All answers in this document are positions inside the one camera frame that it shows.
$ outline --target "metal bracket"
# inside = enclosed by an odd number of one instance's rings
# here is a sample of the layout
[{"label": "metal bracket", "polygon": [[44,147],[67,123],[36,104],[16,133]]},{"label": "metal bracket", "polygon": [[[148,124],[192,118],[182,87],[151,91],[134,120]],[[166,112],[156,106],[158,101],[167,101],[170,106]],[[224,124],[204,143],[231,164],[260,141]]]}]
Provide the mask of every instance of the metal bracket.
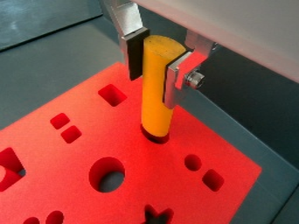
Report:
[{"label": "metal bracket", "polygon": [[199,89],[204,81],[204,75],[199,72],[202,62],[216,50],[216,45],[210,39],[192,31],[187,31],[184,44],[194,49],[176,59],[164,72],[163,103],[168,109],[183,99],[183,85]]},{"label": "metal bracket", "polygon": [[150,36],[150,30],[143,27],[136,3],[106,0],[106,6],[118,30],[119,45],[132,81],[143,74],[144,39]]}]

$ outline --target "bolt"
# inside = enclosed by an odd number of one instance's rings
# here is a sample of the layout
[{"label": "bolt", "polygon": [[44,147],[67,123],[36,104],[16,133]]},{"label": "bolt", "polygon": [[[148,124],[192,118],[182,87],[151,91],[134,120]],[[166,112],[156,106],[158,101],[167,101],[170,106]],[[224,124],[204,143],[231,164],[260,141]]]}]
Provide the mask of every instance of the bolt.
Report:
[{"label": "bolt", "polygon": [[204,82],[204,75],[198,69],[184,75],[184,84],[194,89],[199,89]]}]

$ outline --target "red board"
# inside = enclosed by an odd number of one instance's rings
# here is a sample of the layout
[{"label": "red board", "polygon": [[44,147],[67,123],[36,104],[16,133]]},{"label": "red board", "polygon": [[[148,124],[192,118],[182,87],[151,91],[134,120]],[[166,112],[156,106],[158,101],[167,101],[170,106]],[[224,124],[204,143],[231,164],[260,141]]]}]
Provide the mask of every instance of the red board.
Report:
[{"label": "red board", "polygon": [[[180,107],[170,141],[148,141],[140,105],[116,63],[0,131],[0,223],[230,222],[260,167]],[[124,182],[100,192],[112,171]]]}]

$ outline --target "yellow cylinder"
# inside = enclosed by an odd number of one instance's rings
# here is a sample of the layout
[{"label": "yellow cylinder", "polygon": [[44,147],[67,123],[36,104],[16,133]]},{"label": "yellow cylinder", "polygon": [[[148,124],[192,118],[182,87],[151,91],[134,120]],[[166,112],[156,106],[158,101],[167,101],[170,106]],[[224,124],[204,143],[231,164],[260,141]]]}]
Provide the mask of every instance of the yellow cylinder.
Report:
[{"label": "yellow cylinder", "polygon": [[144,39],[142,125],[154,137],[168,135],[174,111],[163,103],[164,69],[184,52],[171,38],[154,35]]}]

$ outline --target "rectangular hole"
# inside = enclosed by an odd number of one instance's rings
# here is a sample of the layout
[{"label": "rectangular hole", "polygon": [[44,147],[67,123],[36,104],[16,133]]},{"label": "rectangular hole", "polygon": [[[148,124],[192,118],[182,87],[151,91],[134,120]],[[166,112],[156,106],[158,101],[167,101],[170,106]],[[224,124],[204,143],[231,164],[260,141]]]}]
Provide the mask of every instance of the rectangular hole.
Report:
[{"label": "rectangular hole", "polygon": [[76,126],[71,126],[60,133],[60,136],[67,144],[71,144],[82,136],[82,133]]},{"label": "rectangular hole", "polygon": [[0,192],[5,191],[25,175],[24,166],[12,148],[0,152]]},{"label": "rectangular hole", "polygon": [[118,106],[127,99],[124,93],[112,84],[103,87],[98,91],[98,94],[104,98],[112,107]]},{"label": "rectangular hole", "polygon": [[224,184],[224,178],[214,171],[208,170],[202,178],[202,181],[204,185],[216,192],[223,184]]},{"label": "rectangular hole", "polygon": [[68,122],[71,121],[71,119],[65,116],[65,114],[60,113],[59,115],[56,115],[52,119],[51,119],[51,125],[52,127],[57,130],[60,129]]}]

